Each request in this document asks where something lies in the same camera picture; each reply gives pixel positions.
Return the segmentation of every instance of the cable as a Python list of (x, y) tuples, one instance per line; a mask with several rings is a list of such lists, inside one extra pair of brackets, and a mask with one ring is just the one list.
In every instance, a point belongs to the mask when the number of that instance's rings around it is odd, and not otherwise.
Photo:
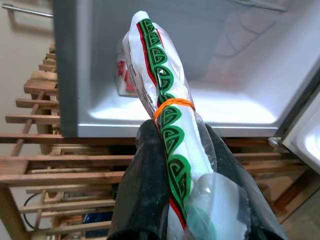
[[(28, 199), (25, 200), (23, 206), (25, 207), (25, 206), (28, 204), (28, 202), (29, 202), (31, 199), (33, 199), (35, 196), (37, 196), (37, 195), (39, 195), (39, 193), (34, 193), (34, 194), (31, 195), (30, 197), (28, 197)], [(26, 214), (24, 213), (24, 214), (22, 214), (22, 215), (23, 215), (23, 219), (24, 219), (25, 223), (26, 223), (30, 228), (32, 228), (32, 229), (34, 230), (35, 227), (28, 221)]]

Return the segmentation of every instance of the metal rod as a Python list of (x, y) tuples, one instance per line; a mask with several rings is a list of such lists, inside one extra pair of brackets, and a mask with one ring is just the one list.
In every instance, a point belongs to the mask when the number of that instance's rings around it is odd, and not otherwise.
[(34, 11), (34, 10), (30, 10), (30, 9), (20, 8), (20, 7), (16, 7), (16, 6), (13, 6), (12, 4), (8, 4), (8, 3), (2, 4), (2, 8), (3, 9), (7, 9), (7, 10), (11, 10), (11, 11), (15, 11), (15, 12), (21, 12), (21, 13), (25, 13), (25, 14), (32, 14), (32, 15), (36, 15), (36, 16), (51, 18), (51, 19), (54, 17), (51, 13), (46, 13), (46, 12), (41, 12), (41, 11)]

